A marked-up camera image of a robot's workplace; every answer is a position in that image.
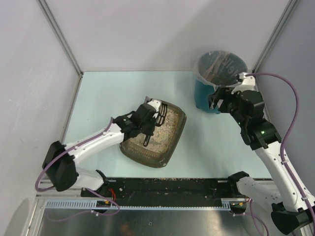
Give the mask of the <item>black litter scoop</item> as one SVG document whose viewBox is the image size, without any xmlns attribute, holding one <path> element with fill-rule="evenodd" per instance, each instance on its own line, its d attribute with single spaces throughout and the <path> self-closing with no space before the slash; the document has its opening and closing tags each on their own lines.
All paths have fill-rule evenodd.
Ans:
<svg viewBox="0 0 315 236">
<path fill-rule="evenodd" d="M 166 115 L 167 115 L 167 104 L 166 103 L 162 103 L 160 108 L 159 108 L 159 112 L 158 112 L 158 116 L 155 119 L 155 125 L 153 126 L 153 119 L 150 121 L 148 128 L 146 129 L 146 131 L 144 132 L 144 134 L 146 135 L 145 140 L 143 142 L 143 146 L 147 147 L 150 141 L 151 136 L 154 134 L 154 130 L 156 127 L 161 127 L 166 119 Z"/>
</svg>

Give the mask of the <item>blue trash bin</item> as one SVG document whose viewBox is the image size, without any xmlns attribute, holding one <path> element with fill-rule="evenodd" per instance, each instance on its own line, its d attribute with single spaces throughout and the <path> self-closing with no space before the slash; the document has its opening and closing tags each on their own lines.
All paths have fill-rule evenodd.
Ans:
<svg viewBox="0 0 315 236">
<path fill-rule="evenodd" d="M 209 102 L 208 102 L 208 96 L 210 94 L 215 93 L 218 87 L 219 86 L 205 85 L 202 82 L 195 79 L 194 100 L 195 100 L 196 107 L 207 113 L 219 114 L 220 112 L 218 110 L 211 110 L 209 108 Z"/>
</svg>

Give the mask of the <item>clear plastic bin liner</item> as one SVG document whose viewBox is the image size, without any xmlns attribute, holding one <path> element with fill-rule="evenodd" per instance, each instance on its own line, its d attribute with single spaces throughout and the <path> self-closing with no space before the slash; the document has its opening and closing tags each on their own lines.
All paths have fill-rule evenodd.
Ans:
<svg viewBox="0 0 315 236">
<path fill-rule="evenodd" d="M 193 76 L 205 85 L 231 86 L 237 75 L 247 72 L 246 63 L 228 51 L 210 51 L 203 54 L 193 67 Z"/>
</svg>

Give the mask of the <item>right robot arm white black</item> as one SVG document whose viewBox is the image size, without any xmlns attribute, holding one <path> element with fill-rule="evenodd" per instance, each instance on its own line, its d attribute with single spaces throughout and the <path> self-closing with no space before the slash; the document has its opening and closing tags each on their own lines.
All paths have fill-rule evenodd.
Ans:
<svg viewBox="0 0 315 236">
<path fill-rule="evenodd" d="M 315 197 L 295 171 L 288 155 L 281 150 L 282 139 L 275 126 L 264 118 L 264 100 L 258 91 L 233 92 L 219 88 L 208 97 L 210 108 L 230 114 L 241 129 L 241 137 L 261 159 L 278 192 L 257 183 L 245 172 L 228 179 L 237 193 L 246 195 L 266 208 L 274 225 L 284 235 L 314 223 Z"/>
</svg>

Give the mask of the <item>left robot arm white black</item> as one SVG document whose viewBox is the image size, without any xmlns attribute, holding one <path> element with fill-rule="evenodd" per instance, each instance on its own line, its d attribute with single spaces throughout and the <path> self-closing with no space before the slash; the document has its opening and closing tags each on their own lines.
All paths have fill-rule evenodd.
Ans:
<svg viewBox="0 0 315 236">
<path fill-rule="evenodd" d="M 106 180 L 100 170 L 79 168 L 86 158 L 126 140 L 144 134 L 153 135 L 162 111 L 162 102 L 151 99 L 141 104 L 136 111 L 111 118 L 108 126 L 95 134 L 67 145 L 52 143 L 43 162 L 43 174 L 58 192 L 72 187 L 98 190 Z"/>
</svg>

